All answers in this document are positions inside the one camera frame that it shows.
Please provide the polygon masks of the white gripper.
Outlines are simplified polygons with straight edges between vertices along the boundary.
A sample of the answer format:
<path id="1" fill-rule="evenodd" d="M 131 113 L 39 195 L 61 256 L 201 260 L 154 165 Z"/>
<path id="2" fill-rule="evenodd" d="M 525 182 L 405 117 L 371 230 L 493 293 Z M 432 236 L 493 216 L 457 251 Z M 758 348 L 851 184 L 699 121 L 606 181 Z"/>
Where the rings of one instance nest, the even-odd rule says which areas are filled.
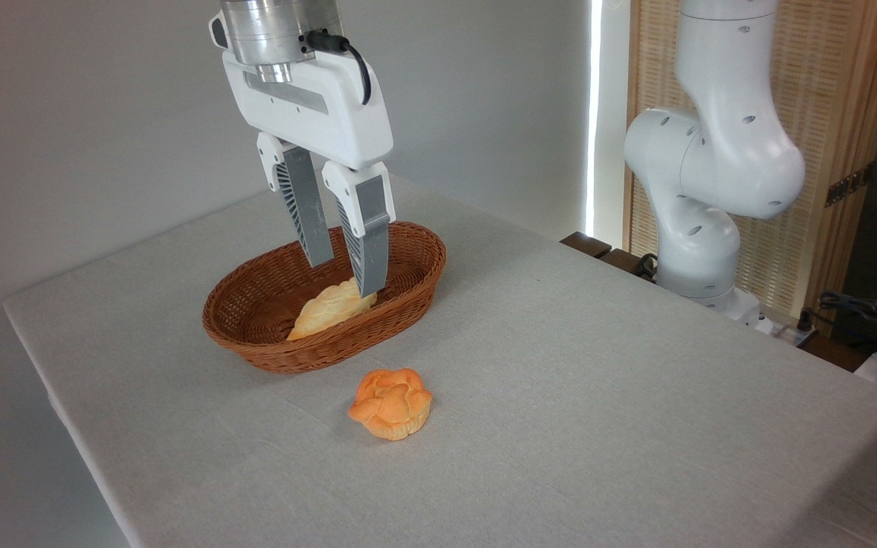
<path id="1" fill-rule="evenodd" d="M 257 149 L 267 183 L 282 197 L 311 267 L 332 260 L 334 252 L 310 151 L 333 160 L 321 174 L 336 198 L 359 294 L 382 290 L 387 226 L 396 215 L 389 173 L 379 161 L 392 152 L 394 139 L 373 69 L 372 97 L 362 104 L 361 69 L 351 55 L 316 53 L 293 63 L 289 83 L 263 82 L 229 51 L 222 63 L 240 114 L 261 131 Z"/>

